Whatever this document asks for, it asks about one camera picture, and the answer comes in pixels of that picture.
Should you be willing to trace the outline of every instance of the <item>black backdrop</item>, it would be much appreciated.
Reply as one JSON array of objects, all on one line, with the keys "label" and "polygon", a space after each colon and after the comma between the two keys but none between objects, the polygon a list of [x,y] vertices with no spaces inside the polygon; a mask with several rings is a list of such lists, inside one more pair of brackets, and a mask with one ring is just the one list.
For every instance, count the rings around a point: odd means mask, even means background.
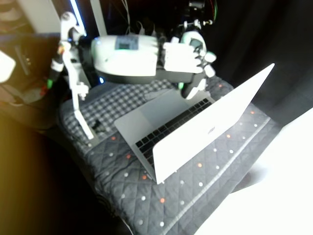
[{"label": "black backdrop", "polygon": [[[59,13],[66,1],[53,0]],[[128,0],[133,22],[145,17],[168,30],[178,23],[186,0]],[[207,47],[216,53],[217,75],[234,86],[275,63],[254,99],[273,119],[287,124],[313,107],[313,1],[217,0],[219,14],[204,28]],[[98,36],[89,0],[77,0],[88,34]],[[126,11],[120,0],[101,0],[109,34],[123,34]]]}]

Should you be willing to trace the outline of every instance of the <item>floor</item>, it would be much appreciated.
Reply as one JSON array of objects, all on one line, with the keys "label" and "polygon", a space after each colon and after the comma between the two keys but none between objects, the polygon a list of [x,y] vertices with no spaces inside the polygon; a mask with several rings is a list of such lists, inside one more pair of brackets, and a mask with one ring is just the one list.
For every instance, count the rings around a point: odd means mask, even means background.
[{"label": "floor", "polygon": [[283,128],[195,235],[313,234],[313,109]]}]

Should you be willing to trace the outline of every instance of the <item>blue light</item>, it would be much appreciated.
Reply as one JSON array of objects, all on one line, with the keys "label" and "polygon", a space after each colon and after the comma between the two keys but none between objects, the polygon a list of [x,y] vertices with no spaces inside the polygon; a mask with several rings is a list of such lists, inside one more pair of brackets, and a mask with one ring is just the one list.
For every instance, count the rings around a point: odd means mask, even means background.
[{"label": "blue light", "polygon": [[78,22],[79,26],[81,26],[85,30],[84,23],[83,23],[81,15],[79,13],[76,1],[75,0],[70,0],[70,3],[72,4],[72,7],[73,7],[73,10],[74,10],[74,13],[75,13],[75,16],[76,16],[76,19],[77,19],[77,22]]}]

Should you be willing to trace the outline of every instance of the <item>gray quilted fabric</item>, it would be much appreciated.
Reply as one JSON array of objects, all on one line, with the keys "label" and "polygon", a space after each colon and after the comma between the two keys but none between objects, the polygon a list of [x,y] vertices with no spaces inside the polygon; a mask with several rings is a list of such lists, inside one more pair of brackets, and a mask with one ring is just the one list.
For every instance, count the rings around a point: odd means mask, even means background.
[{"label": "gray quilted fabric", "polygon": [[[89,149],[73,141],[93,172],[96,191],[138,235],[194,234],[279,131],[274,121],[250,104],[238,123],[157,185],[113,122],[145,103],[146,94],[170,87],[164,81],[152,86],[123,85],[87,101],[82,112],[89,125],[97,120],[101,123],[101,143]],[[231,89],[217,77],[207,86],[216,100]],[[61,124],[68,137],[87,141],[71,112],[66,108],[62,111]]]}]

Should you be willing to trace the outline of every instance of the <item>open laptop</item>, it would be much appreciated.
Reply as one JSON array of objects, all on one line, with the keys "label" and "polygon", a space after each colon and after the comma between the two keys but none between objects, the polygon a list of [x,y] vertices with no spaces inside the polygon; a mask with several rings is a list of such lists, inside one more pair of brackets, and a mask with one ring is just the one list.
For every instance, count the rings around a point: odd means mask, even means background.
[{"label": "open laptop", "polygon": [[169,90],[115,121],[115,126],[157,184],[233,126],[273,69],[268,66],[214,101],[205,92],[191,100]]}]

